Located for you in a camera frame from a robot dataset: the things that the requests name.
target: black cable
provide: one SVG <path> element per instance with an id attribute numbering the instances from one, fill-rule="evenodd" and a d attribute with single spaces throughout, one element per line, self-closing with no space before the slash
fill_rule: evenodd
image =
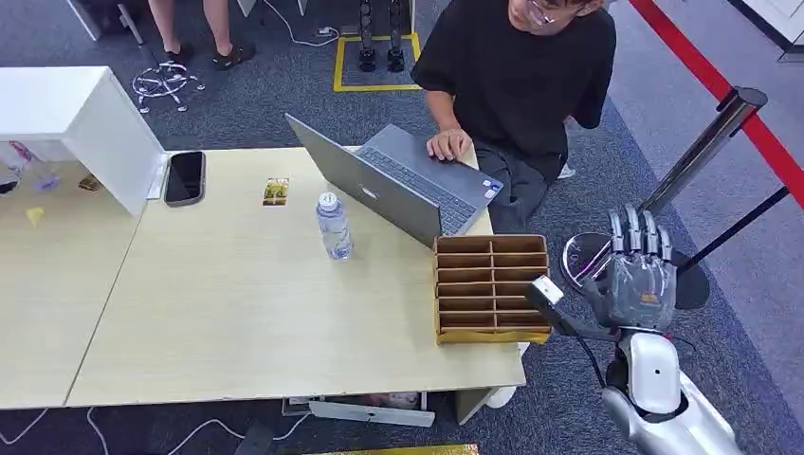
<path id="1" fill-rule="evenodd" d="M 690 348 L 692 348 L 692 351 L 694 351 L 696 353 L 698 352 L 698 348 L 695 346 L 695 343 L 693 343 L 692 341 L 689 341 L 689 340 L 681 338 L 681 337 L 676 337 L 675 335 L 671 335 L 671 336 L 669 336 L 669 338 L 670 338 L 670 341 L 672 341 L 674 339 L 678 339 L 682 343 L 684 343 L 687 346 L 689 346 Z"/>
<path id="2" fill-rule="evenodd" d="M 603 379 L 603 373 L 600 372 L 600 367 L 597 365 L 597 359 L 594 358 L 594 354 L 592 354 L 592 350 L 589 349 L 589 346 L 586 344 L 586 341 L 583 340 L 581 337 L 576 337 L 578 344 L 583 350 L 586 352 L 586 355 L 589 356 L 589 359 L 592 361 L 592 368 L 594 368 L 594 375 L 597 376 L 597 382 L 600 383 L 600 387 L 602 389 L 606 388 L 606 381 Z"/>

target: person's leg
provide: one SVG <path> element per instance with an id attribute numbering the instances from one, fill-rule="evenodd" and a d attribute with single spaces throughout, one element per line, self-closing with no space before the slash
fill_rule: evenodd
<path id="1" fill-rule="evenodd" d="M 148 4 L 151 6 L 151 14 L 154 16 L 159 35 L 162 36 L 165 52 L 178 54 L 181 51 L 181 43 L 176 38 L 174 30 L 175 0 L 148 0 Z"/>
<path id="2" fill-rule="evenodd" d="M 521 216 L 520 202 L 512 196 L 512 179 L 509 163 L 497 147 L 475 141 L 475 155 L 480 170 L 499 180 L 502 188 L 488 205 L 491 227 L 496 234 L 522 234 L 526 225 Z"/>
<path id="3" fill-rule="evenodd" d="M 541 206 L 550 184 L 536 169 L 526 162 L 508 157 L 511 169 L 511 199 L 518 205 L 520 217 L 527 226 L 533 213 Z"/>
<path id="4" fill-rule="evenodd" d="M 252 44 L 235 45 L 228 29 L 228 0 L 204 0 L 204 15 L 215 39 L 212 62 L 218 69 L 229 69 L 254 57 L 257 49 Z"/>
<path id="5" fill-rule="evenodd" d="M 210 24 L 218 53 L 229 55 L 232 46 L 228 34 L 228 0 L 204 0 L 204 15 Z"/>

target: yellow object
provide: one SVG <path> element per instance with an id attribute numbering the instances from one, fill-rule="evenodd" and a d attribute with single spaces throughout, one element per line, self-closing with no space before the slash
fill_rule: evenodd
<path id="1" fill-rule="evenodd" d="M 419 60 L 422 50 L 419 45 L 419 35 L 415 32 L 410 35 L 402 35 L 403 40 L 411 40 L 413 47 L 413 60 Z M 390 36 L 373 36 L 372 41 L 389 41 Z M 415 83 L 392 83 L 387 85 L 343 85 L 343 56 L 346 53 L 346 43 L 360 41 L 359 36 L 338 38 L 338 50 L 335 54 L 335 76 L 332 84 L 333 91 L 336 92 L 377 92 L 384 90 L 421 90 L 422 87 Z"/>
<path id="2" fill-rule="evenodd" d="M 45 216 L 45 209 L 41 207 L 33 207 L 26 210 L 27 220 L 36 228 L 39 225 L 39 220 Z"/>
<path id="3" fill-rule="evenodd" d="M 410 448 L 386 448 L 382 450 L 359 450 L 357 452 L 327 452 L 318 455 L 478 455 L 474 444 L 464 446 L 432 446 Z"/>

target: man's hand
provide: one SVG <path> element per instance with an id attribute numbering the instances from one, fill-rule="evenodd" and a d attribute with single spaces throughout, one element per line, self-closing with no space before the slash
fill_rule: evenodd
<path id="1" fill-rule="evenodd" d="M 460 128 L 450 128 L 428 140 L 428 153 L 440 160 L 458 159 L 472 146 L 472 138 Z"/>

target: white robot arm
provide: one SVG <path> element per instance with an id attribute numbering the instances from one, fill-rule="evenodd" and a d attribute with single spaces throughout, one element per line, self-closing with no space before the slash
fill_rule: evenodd
<path id="1" fill-rule="evenodd" d="M 603 332 L 584 328 L 557 308 L 563 293 L 546 276 L 535 280 L 528 299 L 559 335 L 611 341 L 614 361 L 605 379 L 603 403 L 624 435 L 647 455 L 737 455 L 734 430 L 679 368 L 675 346 L 662 334 L 672 319 L 676 270 L 669 235 L 648 211 L 626 205 L 627 225 L 611 210 L 612 252 L 606 275 L 585 282 Z"/>

